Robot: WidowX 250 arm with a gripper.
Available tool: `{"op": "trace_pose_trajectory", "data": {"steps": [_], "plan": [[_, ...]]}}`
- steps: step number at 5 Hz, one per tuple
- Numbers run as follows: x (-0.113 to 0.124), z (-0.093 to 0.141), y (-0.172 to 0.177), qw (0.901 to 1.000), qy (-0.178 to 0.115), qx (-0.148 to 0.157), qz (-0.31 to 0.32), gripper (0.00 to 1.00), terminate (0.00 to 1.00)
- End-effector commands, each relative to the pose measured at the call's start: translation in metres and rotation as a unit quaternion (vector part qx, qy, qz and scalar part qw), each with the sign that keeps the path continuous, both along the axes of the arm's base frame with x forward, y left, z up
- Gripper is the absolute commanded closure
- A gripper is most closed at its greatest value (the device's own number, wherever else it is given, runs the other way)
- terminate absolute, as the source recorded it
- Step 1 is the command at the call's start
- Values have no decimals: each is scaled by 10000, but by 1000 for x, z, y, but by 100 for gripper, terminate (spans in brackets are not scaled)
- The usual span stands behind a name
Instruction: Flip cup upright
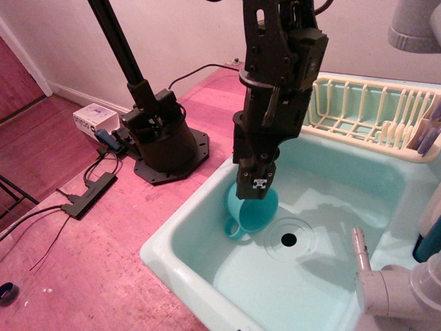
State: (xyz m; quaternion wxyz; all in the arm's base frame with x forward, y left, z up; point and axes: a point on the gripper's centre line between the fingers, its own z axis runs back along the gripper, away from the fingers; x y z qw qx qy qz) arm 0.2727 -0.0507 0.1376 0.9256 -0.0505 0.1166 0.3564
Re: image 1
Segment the black gripper finger block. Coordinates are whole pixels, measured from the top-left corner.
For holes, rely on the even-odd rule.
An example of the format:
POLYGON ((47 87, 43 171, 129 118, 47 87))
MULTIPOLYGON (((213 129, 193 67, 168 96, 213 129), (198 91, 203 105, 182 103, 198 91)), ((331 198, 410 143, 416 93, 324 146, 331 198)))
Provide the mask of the black gripper finger block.
POLYGON ((264 199, 269 192, 276 172, 276 164, 257 163, 241 159, 236 177, 236 196, 239 199, 264 199))

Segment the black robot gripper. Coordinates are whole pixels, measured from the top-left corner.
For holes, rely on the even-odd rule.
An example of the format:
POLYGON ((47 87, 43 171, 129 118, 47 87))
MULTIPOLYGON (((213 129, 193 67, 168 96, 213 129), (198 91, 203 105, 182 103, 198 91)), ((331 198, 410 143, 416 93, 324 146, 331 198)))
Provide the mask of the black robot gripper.
POLYGON ((268 172, 278 146, 300 134, 328 44, 313 1, 244 1, 247 93, 234 153, 243 172, 268 172))

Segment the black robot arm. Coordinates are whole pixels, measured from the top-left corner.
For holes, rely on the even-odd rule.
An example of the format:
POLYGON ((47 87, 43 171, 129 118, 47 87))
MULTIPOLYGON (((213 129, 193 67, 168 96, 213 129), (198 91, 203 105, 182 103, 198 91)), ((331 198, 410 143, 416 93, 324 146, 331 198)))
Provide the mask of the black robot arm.
MULTIPOLYGON (((127 79, 133 109, 114 139, 136 156, 136 173, 160 185, 188 177, 208 157, 206 134, 187 125, 170 89, 154 93, 143 77, 109 1, 90 7, 127 79)), ((239 72, 244 108, 234 115, 233 162, 239 199, 264 199, 276 172, 280 144, 300 134, 327 35, 313 1, 244 1, 247 45, 239 72)))

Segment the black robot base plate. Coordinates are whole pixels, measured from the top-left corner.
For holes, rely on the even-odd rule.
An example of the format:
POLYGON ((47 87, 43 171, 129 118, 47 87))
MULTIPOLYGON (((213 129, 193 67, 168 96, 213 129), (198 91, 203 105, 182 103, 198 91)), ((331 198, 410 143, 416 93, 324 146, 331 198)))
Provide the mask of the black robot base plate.
POLYGON ((209 158, 209 136, 189 128, 183 119, 164 129, 138 124, 136 116, 124 121, 112 136, 134 158, 134 173, 152 185, 188 178, 209 158))

